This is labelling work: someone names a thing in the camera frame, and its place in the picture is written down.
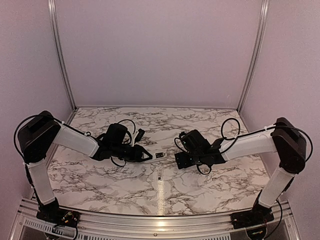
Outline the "white remote control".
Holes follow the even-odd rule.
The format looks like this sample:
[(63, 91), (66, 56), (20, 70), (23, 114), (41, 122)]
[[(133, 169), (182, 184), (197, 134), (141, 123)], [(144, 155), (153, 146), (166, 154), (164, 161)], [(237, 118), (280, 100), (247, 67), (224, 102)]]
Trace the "white remote control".
[(154, 163), (166, 160), (168, 155), (166, 150), (151, 150), (149, 151), (151, 154), (151, 159), (146, 160), (145, 163)]

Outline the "white battery cover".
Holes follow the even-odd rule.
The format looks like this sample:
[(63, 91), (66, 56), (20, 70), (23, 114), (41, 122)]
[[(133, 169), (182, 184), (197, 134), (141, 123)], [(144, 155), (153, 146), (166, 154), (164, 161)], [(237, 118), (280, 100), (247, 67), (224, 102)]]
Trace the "white battery cover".
[(163, 180), (163, 174), (164, 174), (164, 170), (162, 168), (159, 168), (158, 171), (157, 171), (156, 179), (158, 181), (162, 181)]

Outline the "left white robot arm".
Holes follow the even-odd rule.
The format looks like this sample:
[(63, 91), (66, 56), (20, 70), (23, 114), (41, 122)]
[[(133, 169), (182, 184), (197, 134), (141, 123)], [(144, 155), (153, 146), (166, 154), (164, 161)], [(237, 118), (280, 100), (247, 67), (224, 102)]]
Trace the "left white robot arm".
[(44, 110), (24, 119), (15, 129), (13, 144), (24, 161), (28, 181), (32, 186), (39, 211), (53, 223), (63, 219), (63, 211), (55, 197), (45, 163), (52, 145), (79, 152), (95, 161), (117, 158), (124, 162), (142, 163), (153, 155), (137, 142), (144, 131), (134, 136), (121, 123), (111, 124), (105, 133), (94, 137), (81, 132)]

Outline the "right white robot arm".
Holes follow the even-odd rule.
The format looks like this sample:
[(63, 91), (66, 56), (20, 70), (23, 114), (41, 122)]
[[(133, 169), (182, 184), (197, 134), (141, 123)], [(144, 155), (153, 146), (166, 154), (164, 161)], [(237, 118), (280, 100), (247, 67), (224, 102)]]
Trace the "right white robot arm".
[(227, 161), (262, 153), (277, 153), (280, 163), (269, 182), (261, 190), (247, 219), (258, 224), (267, 216), (278, 197), (291, 185), (293, 179), (306, 166), (312, 153), (307, 147), (312, 140), (303, 130), (294, 127), (285, 117), (279, 117), (272, 125), (246, 134), (227, 138), (222, 136), (209, 143), (198, 130), (182, 132), (177, 138), (183, 147), (174, 155), (177, 167), (224, 164)]

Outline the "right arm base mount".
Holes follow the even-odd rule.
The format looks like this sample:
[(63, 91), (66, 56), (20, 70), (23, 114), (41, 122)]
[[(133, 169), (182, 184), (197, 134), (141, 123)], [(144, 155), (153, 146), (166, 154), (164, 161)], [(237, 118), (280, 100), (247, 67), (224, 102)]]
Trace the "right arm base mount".
[(230, 218), (234, 229), (263, 225), (275, 219), (272, 209), (265, 207), (235, 212)]

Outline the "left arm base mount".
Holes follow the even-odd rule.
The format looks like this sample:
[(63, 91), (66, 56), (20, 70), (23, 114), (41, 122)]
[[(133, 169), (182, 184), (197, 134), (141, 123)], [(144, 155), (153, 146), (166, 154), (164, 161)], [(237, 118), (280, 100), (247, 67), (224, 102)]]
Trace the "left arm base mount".
[(57, 226), (76, 228), (80, 219), (80, 213), (74, 210), (58, 208), (52, 211), (38, 211), (36, 217)]

